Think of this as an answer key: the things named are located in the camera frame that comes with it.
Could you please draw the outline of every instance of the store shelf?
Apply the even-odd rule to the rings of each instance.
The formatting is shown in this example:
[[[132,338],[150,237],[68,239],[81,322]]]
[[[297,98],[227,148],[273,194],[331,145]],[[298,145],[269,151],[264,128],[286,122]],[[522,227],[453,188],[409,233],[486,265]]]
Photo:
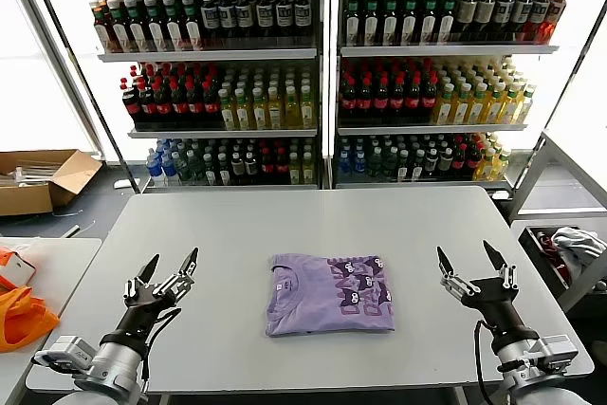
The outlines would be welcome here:
[[[446,180],[446,181],[423,181],[416,182],[352,182],[337,184],[336,189],[379,189],[394,187],[462,187],[476,185],[488,191],[506,190],[512,191],[512,187],[506,180],[477,181],[477,180]]]
[[[552,54],[550,45],[428,45],[428,46],[345,46],[341,57],[400,56],[497,56],[509,54]]]
[[[123,52],[99,55],[99,58],[103,62],[271,61],[275,59],[314,59],[315,57],[315,47],[290,49]]]
[[[318,190],[317,185],[244,185],[241,187],[184,185],[176,187],[146,187],[144,193],[192,193],[192,192],[260,192],[260,191]]]
[[[211,139],[211,138],[313,138],[317,135],[316,129],[302,130],[172,130],[172,131],[146,131],[138,132],[133,129],[129,132],[131,138],[153,139]]]
[[[501,124],[481,124],[481,125],[407,125],[398,126],[377,126],[377,127],[340,127],[338,133],[342,137],[356,135],[416,135],[416,134],[436,134],[436,133],[480,133],[480,132],[520,132],[526,128],[526,125],[501,125]]]

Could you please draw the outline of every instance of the black cable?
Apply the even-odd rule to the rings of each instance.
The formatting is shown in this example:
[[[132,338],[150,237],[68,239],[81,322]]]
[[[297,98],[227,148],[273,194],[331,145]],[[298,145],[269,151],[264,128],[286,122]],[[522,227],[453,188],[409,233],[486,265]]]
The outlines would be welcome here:
[[[170,312],[165,313],[164,315],[162,315],[160,318],[158,318],[156,320],[156,322],[164,322],[159,328],[158,330],[152,335],[152,338],[150,339],[150,342],[148,343],[148,353],[145,356],[145,359],[143,360],[143,367],[141,368],[141,379],[143,381],[147,381],[148,379],[150,379],[150,361],[149,361],[149,357],[150,357],[150,351],[152,351],[152,345],[154,344],[154,341],[156,340],[156,337],[158,337],[158,334],[160,334],[160,332],[167,327],[172,320],[174,320],[177,315],[179,315],[179,313],[181,313],[181,309],[180,308],[176,308],[174,310],[171,310]]]
[[[474,358],[476,360],[476,380],[478,381],[478,387],[481,389],[481,395],[487,403],[487,405],[493,405],[493,402],[487,394],[485,389],[485,383],[483,382],[483,369],[481,368],[481,326],[486,327],[489,331],[491,328],[483,320],[476,322],[474,327]]]

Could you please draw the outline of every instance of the orange bag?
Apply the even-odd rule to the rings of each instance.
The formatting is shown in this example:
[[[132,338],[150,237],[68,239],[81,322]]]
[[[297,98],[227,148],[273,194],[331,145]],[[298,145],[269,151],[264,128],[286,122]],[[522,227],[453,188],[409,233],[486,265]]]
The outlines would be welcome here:
[[[57,324],[45,300],[34,298],[29,286],[0,295],[0,353],[14,351],[39,339]]]

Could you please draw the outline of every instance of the gray table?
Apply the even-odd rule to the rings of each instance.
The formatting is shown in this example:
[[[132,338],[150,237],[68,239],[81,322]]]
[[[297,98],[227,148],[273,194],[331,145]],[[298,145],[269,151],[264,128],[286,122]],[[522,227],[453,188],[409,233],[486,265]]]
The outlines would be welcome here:
[[[480,314],[439,284],[436,245],[468,278],[494,274],[481,241],[519,267],[516,306],[540,334],[579,348],[572,375],[594,365],[541,277],[480,188],[149,194],[131,198],[64,313],[60,334],[91,343],[124,311],[124,283],[154,253],[163,279],[200,247],[183,312],[155,343],[151,393],[438,387],[476,381],[472,330]],[[270,339],[268,259],[275,253],[380,255],[396,331]],[[95,318],[91,318],[94,309]],[[482,337],[485,379],[501,379]],[[34,368],[27,385],[67,391],[69,377]]]
[[[0,246],[12,249],[29,246],[22,255],[37,271],[28,285],[35,297],[45,299],[48,308],[61,317],[101,240],[0,237]],[[29,361],[45,339],[42,337],[19,350],[0,354],[0,404],[17,402],[31,366]]]

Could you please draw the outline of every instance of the folded t-shirt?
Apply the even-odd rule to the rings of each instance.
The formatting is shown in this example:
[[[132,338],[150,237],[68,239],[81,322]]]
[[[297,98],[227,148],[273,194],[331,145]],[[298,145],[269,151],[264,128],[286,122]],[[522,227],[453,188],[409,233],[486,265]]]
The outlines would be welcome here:
[[[266,334],[395,329],[392,295],[376,256],[321,258],[286,253],[272,259]]]

